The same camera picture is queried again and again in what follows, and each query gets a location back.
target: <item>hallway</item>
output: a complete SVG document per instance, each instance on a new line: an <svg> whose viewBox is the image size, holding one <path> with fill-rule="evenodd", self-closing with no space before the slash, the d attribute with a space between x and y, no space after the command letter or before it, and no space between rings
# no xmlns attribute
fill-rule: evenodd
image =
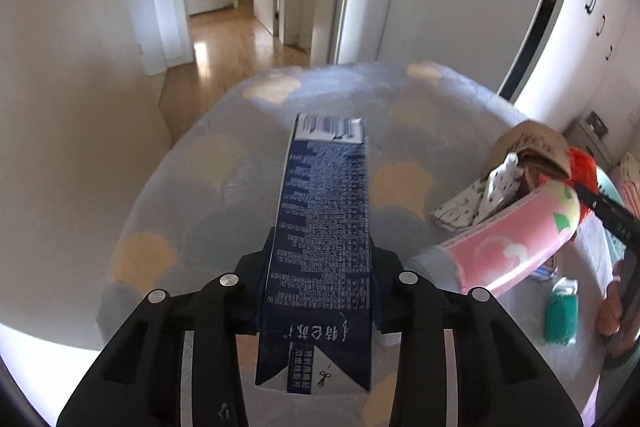
<svg viewBox="0 0 640 427"><path fill-rule="evenodd" d="M167 71L160 100L175 144L238 82L283 66L308 66L300 49L284 46L254 17L254 0L191 17L196 61Z"/></svg>

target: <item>doorway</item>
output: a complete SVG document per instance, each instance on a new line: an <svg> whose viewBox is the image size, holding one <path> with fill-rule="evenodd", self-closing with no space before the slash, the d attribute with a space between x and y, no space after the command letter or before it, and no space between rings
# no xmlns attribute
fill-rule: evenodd
<svg viewBox="0 0 640 427"><path fill-rule="evenodd" d="M195 61L167 71L160 101L176 143L224 94L261 71L308 66L278 39L278 0L185 0Z"/></svg>

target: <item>pink fabric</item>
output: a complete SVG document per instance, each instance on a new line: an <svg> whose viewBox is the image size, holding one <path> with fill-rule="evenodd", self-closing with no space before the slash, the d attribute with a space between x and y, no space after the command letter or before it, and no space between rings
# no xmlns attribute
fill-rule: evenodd
<svg viewBox="0 0 640 427"><path fill-rule="evenodd" d="M632 182L627 181L623 185L622 191L625 193L626 199L628 200L628 210L640 219L640 198L638 197L636 186Z"/></svg>
<svg viewBox="0 0 640 427"><path fill-rule="evenodd" d="M441 247L456 263L462 293L482 286L500 296L574 235L579 214L575 192L550 182Z"/></svg>
<svg viewBox="0 0 640 427"><path fill-rule="evenodd" d="M609 174L607 174L607 176L609 176L611 183L613 183L618 193L622 195L622 185L625 184L625 175L622 172L620 166L614 168L611 172L609 172Z"/></svg>
<svg viewBox="0 0 640 427"><path fill-rule="evenodd" d="M632 214L635 215L633 209L631 208L631 201L629 201L629 197L626 195L626 191L624 189L625 185L616 186L618 188L618 193L620 194L620 199L622 200L622 205Z"/></svg>

